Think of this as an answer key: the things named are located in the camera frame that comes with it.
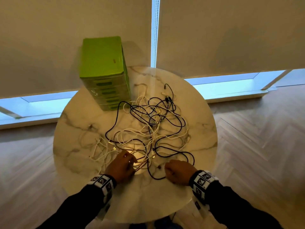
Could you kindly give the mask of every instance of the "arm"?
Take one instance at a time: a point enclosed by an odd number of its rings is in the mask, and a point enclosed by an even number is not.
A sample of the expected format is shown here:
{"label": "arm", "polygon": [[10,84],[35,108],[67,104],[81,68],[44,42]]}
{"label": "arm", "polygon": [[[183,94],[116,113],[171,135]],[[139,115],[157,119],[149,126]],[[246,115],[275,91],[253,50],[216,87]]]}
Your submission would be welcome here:
{"label": "arm", "polygon": [[196,198],[210,206],[214,218],[230,229],[282,228],[273,216],[254,208],[208,171],[197,170],[188,162],[171,160],[166,163],[165,172],[170,181],[191,186]]}
{"label": "arm", "polygon": [[135,170],[136,158],[123,151],[107,167],[105,174],[98,175],[77,194],[68,197],[55,214],[38,228],[85,228],[111,199],[116,184],[130,179]]}

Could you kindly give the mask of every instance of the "beige blind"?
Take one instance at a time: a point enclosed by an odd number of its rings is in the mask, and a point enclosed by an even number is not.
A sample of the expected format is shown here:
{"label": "beige blind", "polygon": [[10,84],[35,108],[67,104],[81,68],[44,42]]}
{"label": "beige blind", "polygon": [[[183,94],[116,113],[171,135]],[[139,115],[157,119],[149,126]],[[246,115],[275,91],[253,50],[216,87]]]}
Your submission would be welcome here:
{"label": "beige blind", "polygon": [[161,0],[156,67],[203,77],[305,67],[305,0]]}
{"label": "beige blind", "polygon": [[79,88],[83,38],[116,35],[149,66],[151,0],[0,0],[0,98]]}

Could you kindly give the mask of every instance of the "black long-sleeve shirt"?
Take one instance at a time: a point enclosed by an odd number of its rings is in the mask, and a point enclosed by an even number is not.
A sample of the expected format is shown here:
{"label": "black long-sleeve shirt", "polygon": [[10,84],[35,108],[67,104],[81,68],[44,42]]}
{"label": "black long-sleeve shirt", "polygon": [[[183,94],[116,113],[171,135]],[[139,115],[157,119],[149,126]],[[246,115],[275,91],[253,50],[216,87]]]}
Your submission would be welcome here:
{"label": "black long-sleeve shirt", "polygon": [[[254,208],[230,187],[224,187],[208,171],[197,171],[189,181],[194,195],[208,204],[215,219],[232,228],[282,228],[268,213]],[[116,181],[108,175],[94,177],[79,193],[69,196],[39,229],[85,228],[102,208],[107,210]]]}

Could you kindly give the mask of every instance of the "table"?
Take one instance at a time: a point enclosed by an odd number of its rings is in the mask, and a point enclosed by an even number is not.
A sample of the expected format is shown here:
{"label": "table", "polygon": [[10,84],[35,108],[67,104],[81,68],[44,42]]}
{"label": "table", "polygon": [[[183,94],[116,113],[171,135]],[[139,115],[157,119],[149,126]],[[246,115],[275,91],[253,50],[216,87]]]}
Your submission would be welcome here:
{"label": "table", "polygon": [[[217,151],[217,131],[212,112],[192,85],[165,70],[150,67],[128,68],[132,99],[141,94],[141,85],[148,87],[147,96],[170,95],[164,89],[168,83],[174,94],[174,103],[189,123],[190,140],[184,151],[195,157],[197,169],[213,170]],[[58,120],[54,144],[54,162],[59,179],[69,195],[79,192],[101,169],[99,162],[89,158],[95,139],[105,135],[116,118],[116,111],[104,112],[82,87],[65,107]],[[120,110],[118,124],[122,129],[138,127],[138,122]],[[166,158],[159,158],[163,165]],[[156,176],[164,176],[164,169],[156,169]],[[192,199],[190,187],[174,185],[167,179],[154,180],[147,170],[136,174],[126,185],[113,191],[110,208],[105,218],[117,223],[142,223],[170,215],[183,208]]]}

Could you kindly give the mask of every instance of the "herringbone floor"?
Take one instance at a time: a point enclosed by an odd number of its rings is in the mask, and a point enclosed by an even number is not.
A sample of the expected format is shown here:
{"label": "herringbone floor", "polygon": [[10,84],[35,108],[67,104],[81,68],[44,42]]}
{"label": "herringbone floor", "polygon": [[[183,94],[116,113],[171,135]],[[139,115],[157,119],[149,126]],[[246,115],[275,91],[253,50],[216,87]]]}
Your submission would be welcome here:
{"label": "herringbone floor", "polygon": [[[211,104],[218,130],[214,174],[284,228],[305,228],[305,85],[262,99]],[[55,124],[0,131],[0,228],[35,228],[67,197],[52,157]],[[225,228],[188,204],[185,229]],[[87,228],[125,228],[93,221]]]}

